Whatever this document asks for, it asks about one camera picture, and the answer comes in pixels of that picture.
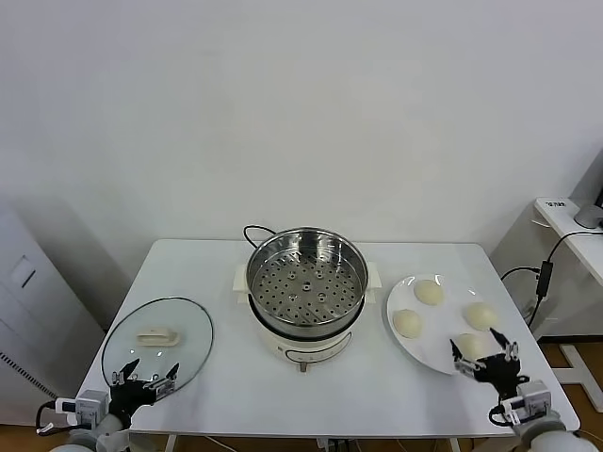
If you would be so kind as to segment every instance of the black cable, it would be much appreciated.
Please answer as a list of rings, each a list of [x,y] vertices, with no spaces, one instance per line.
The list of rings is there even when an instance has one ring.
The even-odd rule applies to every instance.
[[[497,427],[512,427],[513,422],[510,422],[510,421],[500,422],[494,418],[495,415],[497,415],[497,414],[502,415],[503,413],[504,413],[504,408],[502,407],[502,405],[496,405],[492,410],[490,410],[490,412],[488,412],[488,419],[490,420],[490,422],[492,424],[494,424]],[[538,419],[539,417],[542,417],[542,416],[540,414],[533,414],[532,416],[528,416],[525,419],[522,419],[521,423],[524,424],[526,422],[533,421],[534,419]]]
[[[50,430],[47,431],[41,431],[42,426],[41,426],[41,412],[43,412],[45,409],[50,409],[53,410],[55,408],[56,404],[54,400],[50,400],[44,404],[42,404],[39,408],[38,408],[38,412],[36,412],[36,432],[38,433],[38,436],[52,436],[52,435],[56,435],[57,433],[60,433],[61,431],[70,431],[70,430],[75,430],[77,428],[90,428],[90,426],[88,424],[78,424],[77,426],[68,426],[68,427],[53,427]]]
[[[531,324],[534,322],[534,318],[536,317],[536,313],[538,312],[538,308],[540,308],[540,303],[543,302],[544,297],[538,297],[536,300],[536,306],[534,306],[534,310],[531,313],[530,321],[528,322],[528,327],[531,327]]]
[[[245,239],[252,244],[252,247],[257,248],[257,245],[255,245],[253,243],[253,241],[249,238],[249,236],[247,235],[247,230],[249,229],[261,229],[262,231],[266,231],[268,233],[271,233],[272,235],[275,235],[276,233],[274,231],[272,231],[272,229],[266,228],[264,226],[259,226],[257,224],[248,224],[247,226],[245,226],[243,228],[243,236],[245,237]]]
[[[558,242],[555,244],[555,246],[551,250],[550,254],[548,255],[548,258],[546,259],[547,262],[550,262],[550,260],[553,258],[553,254],[555,254],[555,251],[561,245],[563,240],[565,240],[567,237],[571,237],[572,235],[603,235],[603,233],[601,233],[601,232],[589,233],[588,231],[575,231],[574,233],[569,233],[569,234],[564,235],[562,238],[560,238],[558,240]]]
[[[50,400],[41,404],[41,406],[38,408],[38,412],[36,413],[36,430],[41,429],[41,412],[43,412],[46,408],[53,410],[55,408],[55,401]]]
[[[534,322],[534,318],[536,318],[536,314],[538,313],[538,309],[540,308],[543,299],[545,299],[546,294],[548,293],[548,285],[550,283],[550,279],[553,273],[553,263],[551,259],[557,251],[557,248],[563,243],[567,237],[571,237],[572,235],[603,235],[601,232],[588,232],[588,231],[574,231],[573,233],[568,233],[563,235],[555,244],[553,249],[550,251],[550,254],[543,261],[542,266],[540,267],[540,280],[538,281],[538,286],[536,287],[536,296],[538,297],[536,300],[536,305],[534,306],[534,310],[531,313],[530,321],[528,322],[528,326],[531,327],[531,324]]]
[[[502,275],[500,277],[500,280],[505,281],[505,278],[508,277],[509,275],[511,275],[512,273],[515,273],[516,271],[522,271],[522,270],[531,271],[532,273],[536,273],[536,274],[540,273],[540,268],[537,268],[535,266],[516,266],[515,268],[510,269],[504,275]]]
[[[52,436],[52,435],[56,435],[57,433],[61,433],[63,431],[71,431],[71,430],[76,430],[78,428],[85,428],[86,430],[90,430],[90,424],[78,424],[76,426],[68,426],[68,427],[54,427],[48,431],[41,431],[40,433],[38,433],[38,436]]]

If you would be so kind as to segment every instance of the white plate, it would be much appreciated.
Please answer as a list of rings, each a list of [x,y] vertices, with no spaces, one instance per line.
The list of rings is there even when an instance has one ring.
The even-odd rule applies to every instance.
[[[415,284],[421,280],[432,280],[442,286],[444,302],[430,306],[415,296]],[[482,337],[488,354],[500,352],[500,347],[490,332],[471,328],[463,318],[463,308],[471,303],[484,301],[469,285],[443,275],[422,274],[404,278],[392,289],[386,305],[387,324],[398,342],[415,359],[434,370],[453,375],[454,368],[450,339],[470,332]],[[400,309],[412,309],[423,319],[423,332],[416,339],[408,339],[396,331],[393,314]]]

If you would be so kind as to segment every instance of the white wall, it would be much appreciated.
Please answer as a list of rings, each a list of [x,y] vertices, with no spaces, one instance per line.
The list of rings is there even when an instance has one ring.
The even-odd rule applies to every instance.
[[[603,138],[603,4],[0,4],[0,192],[107,323],[158,237],[492,250]]]

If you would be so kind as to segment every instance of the cable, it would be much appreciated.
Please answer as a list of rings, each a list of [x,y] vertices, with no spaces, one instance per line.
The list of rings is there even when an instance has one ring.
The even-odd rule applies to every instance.
[[[490,420],[490,422],[492,424],[494,424],[497,427],[511,427],[513,425],[511,422],[508,422],[508,421],[500,422],[494,418],[495,414],[502,414],[502,413],[503,413],[502,406],[496,405],[492,410],[490,410],[490,412],[488,412],[488,419]]]
[[[572,235],[603,235],[603,233],[601,233],[601,232],[589,233],[587,231],[575,231],[573,233],[568,233],[568,234],[564,235],[562,238],[560,238],[557,241],[557,243],[555,244],[555,246],[551,250],[550,254],[548,255],[548,258],[546,259],[547,262],[550,262],[550,260],[553,258],[553,254],[555,254],[555,251],[561,245],[561,243],[563,242],[563,240],[565,240],[567,237],[571,237]]]
[[[399,448],[402,449],[402,452],[408,452],[408,450],[406,450],[406,447],[404,447],[399,440],[396,440],[396,443],[398,443]]]
[[[258,226],[257,224],[248,224],[247,226],[245,226],[243,228],[243,236],[245,237],[245,239],[252,244],[252,247],[257,248],[257,245],[255,245],[253,243],[253,241],[249,238],[249,236],[247,235],[247,230],[249,229],[261,229],[262,231],[266,231],[268,233],[271,233],[272,235],[275,235],[276,233],[274,231],[272,231],[272,229],[269,228],[265,228],[264,226]]]
[[[536,314],[538,313],[538,310],[540,309],[540,305],[543,302],[543,300],[546,298],[546,294],[548,293],[548,286],[550,285],[550,279],[553,274],[553,263],[551,262],[551,259],[555,255],[555,251],[557,251],[557,249],[559,248],[561,243],[563,243],[563,240],[565,240],[567,237],[571,237],[572,235],[603,235],[603,232],[574,231],[573,233],[568,233],[566,235],[563,235],[557,241],[555,246],[552,248],[552,250],[548,254],[548,257],[546,258],[545,261],[543,261],[540,268],[535,268],[535,267],[531,267],[531,266],[518,266],[516,268],[512,268],[511,270],[507,271],[500,278],[501,280],[504,280],[507,276],[509,276],[510,274],[512,274],[516,271],[519,271],[519,270],[528,270],[528,271],[532,271],[539,275],[538,276],[538,284],[536,285],[536,297],[537,297],[536,305],[534,306],[534,310],[532,311],[530,320],[528,321],[529,327],[531,327],[531,324],[534,322],[534,319],[536,318]]]
[[[53,410],[55,408],[55,401],[50,400],[46,403],[41,404],[38,408],[38,412],[36,413],[36,430],[41,430],[41,412],[43,412],[46,408],[48,408],[49,410]]]
[[[78,424],[76,426],[68,426],[68,427],[60,427],[60,428],[54,427],[52,424],[48,424],[47,426],[42,427],[41,426],[41,412],[43,412],[45,409],[53,410],[55,408],[55,406],[56,406],[55,401],[50,400],[46,403],[43,403],[38,408],[38,412],[36,412],[36,433],[38,433],[38,436],[52,436],[52,435],[56,435],[57,433],[60,433],[62,431],[76,430],[78,428],[90,428],[90,426],[88,424]]]
[[[591,433],[590,431],[586,431],[586,430],[578,430],[580,433],[586,433],[588,436],[595,438],[596,440],[600,441],[603,444],[603,439],[599,438],[598,436],[596,436],[594,433]]]
[[[536,317],[536,313],[538,312],[538,308],[540,308],[540,303],[543,302],[544,297],[538,297],[536,300],[536,306],[534,306],[534,310],[531,312],[530,320],[528,321],[528,327],[531,327],[531,324],[534,322],[534,318]]]
[[[207,438],[209,441],[216,443],[217,445],[219,445],[220,447],[224,447],[225,449],[230,450],[231,452],[238,452],[236,449],[233,449],[230,445],[226,445],[224,443],[221,443],[218,440],[214,440],[211,436],[205,436],[205,438]]]
[[[516,271],[521,271],[521,270],[531,271],[532,273],[536,273],[536,274],[540,273],[540,268],[537,268],[535,266],[516,266],[515,268],[510,269],[508,272],[506,272],[504,275],[502,275],[500,277],[500,280],[505,281],[506,277],[508,277],[512,273],[515,273]]]

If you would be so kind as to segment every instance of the white cabinet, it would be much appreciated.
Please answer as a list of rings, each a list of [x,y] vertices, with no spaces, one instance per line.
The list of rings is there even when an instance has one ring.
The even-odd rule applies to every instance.
[[[75,396],[104,333],[16,215],[0,206],[0,423]]]

